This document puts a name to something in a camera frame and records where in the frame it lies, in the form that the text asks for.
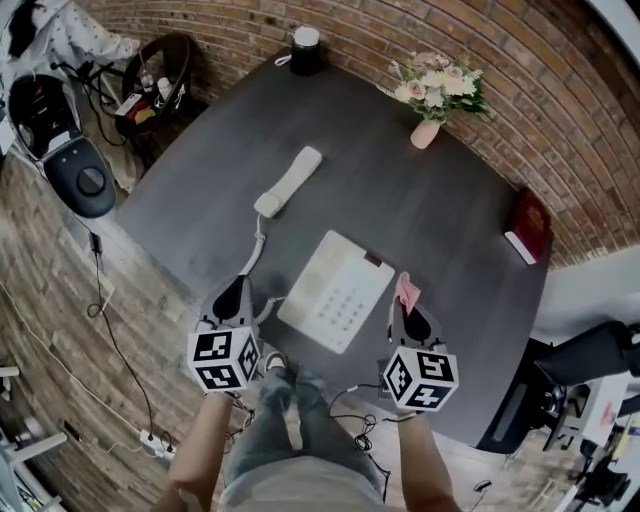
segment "red brick wall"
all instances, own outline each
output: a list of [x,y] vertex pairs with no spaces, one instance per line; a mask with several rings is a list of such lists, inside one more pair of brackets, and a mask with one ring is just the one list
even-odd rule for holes
[[104,25],[144,41],[182,31],[200,47],[195,92],[214,98],[319,28],[331,60],[393,87],[390,59],[435,49],[484,70],[491,123],[446,129],[553,214],[553,263],[638,243],[640,80],[584,0],[84,0]]

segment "dark gray table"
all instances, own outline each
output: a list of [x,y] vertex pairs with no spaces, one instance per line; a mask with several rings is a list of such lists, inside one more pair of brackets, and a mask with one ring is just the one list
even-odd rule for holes
[[[256,310],[286,294],[330,229],[409,271],[458,356],[460,388],[433,427],[475,446],[524,352],[547,261],[527,266],[502,235],[511,187],[445,131],[415,149],[416,124],[406,106],[344,71],[303,78],[266,63],[171,145],[116,218],[204,296],[249,258],[254,201],[305,145],[316,148],[321,166],[264,224],[268,240],[251,273]],[[275,314],[261,334],[339,387],[376,383],[391,298],[390,286],[343,355]],[[370,390],[362,396],[376,401]]]

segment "white flower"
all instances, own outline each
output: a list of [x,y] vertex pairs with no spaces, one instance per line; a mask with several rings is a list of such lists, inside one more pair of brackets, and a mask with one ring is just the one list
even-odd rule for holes
[[428,71],[427,74],[420,79],[420,81],[426,87],[440,87],[442,84],[444,84],[444,73]]
[[440,92],[440,87],[429,87],[427,94],[424,97],[424,102],[429,107],[442,107],[444,98]]
[[402,103],[409,103],[409,100],[411,99],[411,93],[409,92],[409,89],[407,89],[404,85],[398,87],[393,94],[395,95],[396,99],[398,101],[401,101]]
[[451,96],[462,96],[464,94],[464,81],[462,78],[444,76],[444,90]]
[[474,82],[475,80],[471,75],[467,75],[462,79],[464,94],[475,94],[476,86]]

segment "white cable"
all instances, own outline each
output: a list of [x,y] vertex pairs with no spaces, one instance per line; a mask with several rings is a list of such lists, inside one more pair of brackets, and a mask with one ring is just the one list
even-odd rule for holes
[[262,215],[258,214],[258,220],[256,221],[256,232],[254,235],[256,237],[256,245],[253,247],[253,254],[251,254],[251,258],[249,258],[249,261],[247,261],[247,264],[244,266],[244,268],[238,273],[238,275],[240,276],[249,275],[249,272],[251,272],[253,270],[253,267],[256,266],[256,263],[258,263],[260,255],[262,254],[262,249],[264,249],[264,243],[266,242],[267,237],[262,232],[262,228],[260,226],[260,217],[262,217]]
[[271,297],[270,299],[267,299],[267,303],[264,305],[264,308],[262,308],[262,311],[260,312],[260,314],[253,319],[253,322],[256,325],[263,324],[264,321],[267,318],[269,318],[269,315],[273,311],[273,308],[275,307],[276,302],[279,302],[284,299],[286,299],[286,297]]
[[126,419],[124,419],[122,416],[120,416],[120,414],[118,414],[116,411],[114,411],[111,407],[109,407],[107,404],[105,404],[102,400],[100,400],[100,398],[98,398],[89,388],[87,388],[87,386],[85,386],[80,379],[78,379],[73,373],[71,373],[71,371],[65,366],[65,364],[60,361],[60,359],[58,359],[53,352],[51,352],[51,350],[49,350],[49,347],[47,346],[47,344],[42,341],[42,339],[40,339],[40,337],[31,330],[31,327],[29,326],[29,324],[27,323],[27,321],[24,319],[24,317],[22,316],[22,313],[20,313],[20,310],[18,309],[18,306],[16,305],[16,302],[13,300],[13,297],[11,296],[11,294],[9,293],[9,291],[7,290],[7,288],[5,287],[4,283],[2,281],[0,281],[0,287],[2,287],[2,289],[4,290],[4,293],[7,294],[7,297],[9,297],[9,301],[11,301],[11,305],[13,306],[13,309],[15,309],[18,317],[20,318],[20,320],[22,321],[22,323],[24,324],[24,326],[27,328],[27,331],[29,331],[29,333],[35,338],[37,339],[40,344],[44,347],[44,349],[47,351],[47,353],[60,365],[62,366],[62,369],[67,372],[67,374],[69,375],[69,377],[71,377],[71,379],[73,381],[75,381],[76,383],[78,383],[80,385],[80,387],[87,392],[87,394],[92,397],[96,402],[98,402],[100,405],[102,405],[103,407],[105,407],[107,410],[109,410],[114,416],[116,416],[118,419],[122,420],[126,425],[128,425],[138,436],[140,435],[140,430],[138,430],[136,427],[134,427],[129,421],[127,421]]
[[122,446],[122,448],[124,448],[127,451],[130,451],[131,453],[138,453],[139,451],[142,451],[142,453],[144,453],[147,457],[151,458],[151,459],[155,459],[158,457],[158,455],[151,454],[151,453],[147,453],[145,450],[143,450],[143,446],[140,445],[137,448],[129,448],[126,444],[124,443],[113,443],[111,445],[111,448],[109,448],[108,450],[105,450],[103,448],[100,448],[100,446],[98,446],[98,440],[94,439],[93,441],[91,441],[90,443],[85,443],[82,439],[80,440],[80,444],[86,446],[87,448],[95,448],[96,450],[98,450],[99,452],[102,452],[104,454],[108,454],[111,453],[113,451],[113,449],[116,446]]

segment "white telephone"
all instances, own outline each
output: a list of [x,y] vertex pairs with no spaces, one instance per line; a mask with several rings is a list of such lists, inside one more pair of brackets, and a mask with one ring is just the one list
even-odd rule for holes
[[322,162],[322,155],[310,146],[306,146],[271,189],[262,194],[253,207],[267,218],[272,218],[287,204],[296,190],[314,173]]

